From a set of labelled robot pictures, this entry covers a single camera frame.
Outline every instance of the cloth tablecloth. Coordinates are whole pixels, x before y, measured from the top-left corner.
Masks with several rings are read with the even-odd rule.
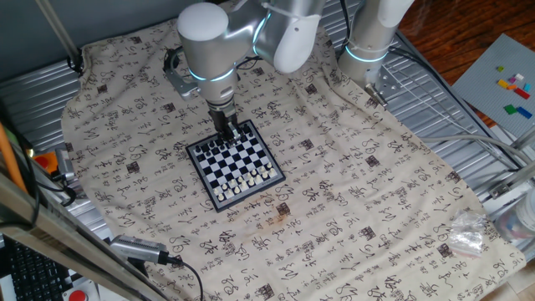
[[[206,299],[473,300],[525,265],[491,222],[481,258],[451,253],[452,217],[482,205],[339,71],[322,28],[299,71],[238,70],[239,120],[253,120],[287,180],[216,213],[185,152],[215,133],[208,108],[198,95],[184,101],[162,71],[180,45],[175,23],[86,45],[62,126],[113,234],[164,243],[199,272]],[[172,299],[199,298],[189,270],[146,266]]]

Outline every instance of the yellow lego brick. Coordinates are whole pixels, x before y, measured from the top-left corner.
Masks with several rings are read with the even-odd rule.
[[[509,86],[509,83],[503,79],[498,80],[498,85],[504,89],[507,89]]]

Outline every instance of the black and white checkered board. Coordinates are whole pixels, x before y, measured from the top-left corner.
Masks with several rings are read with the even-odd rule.
[[[213,135],[186,148],[217,212],[286,179],[252,121],[239,127],[234,146]]]

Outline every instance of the lego brick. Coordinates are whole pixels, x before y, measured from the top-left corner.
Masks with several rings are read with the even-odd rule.
[[[500,79],[498,80],[498,85],[504,89],[507,89],[507,87],[509,86],[509,84],[507,83],[507,81],[503,80],[503,79]]]
[[[529,94],[526,93],[526,91],[524,91],[523,89],[520,89],[520,88],[515,89],[515,93],[520,95],[520,96],[522,96],[522,98],[524,98],[524,99],[528,99],[529,98]]]
[[[520,115],[530,119],[532,118],[533,114],[531,114],[528,110],[524,109],[523,107],[518,107],[517,108],[517,111],[518,113],[520,113]]]
[[[503,109],[504,109],[509,115],[513,115],[513,114],[517,113],[517,108],[515,108],[514,105],[506,105]]]

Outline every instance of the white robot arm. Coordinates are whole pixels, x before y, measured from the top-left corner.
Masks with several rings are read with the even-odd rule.
[[[233,98],[236,64],[253,52],[281,72],[299,69],[312,52],[325,1],[243,0],[229,14],[215,4],[193,4],[178,18],[182,47],[168,53],[167,78],[185,99],[197,89],[216,130],[233,143],[241,135]],[[373,89],[395,30],[413,2],[363,0],[355,14],[339,67],[367,91],[370,85]],[[174,70],[180,51],[195,83],[186,83]]]
[[[240,138],[234,105],[236,64],[254,52],[284,73],[301,67],[312,52],[325,0],[245,0],[227,14],[215,4],[197,3],[178,17],[182,48],[195,84],[164,70],[183,96],[193,89],[206,99],[216,130],[229,142]]]

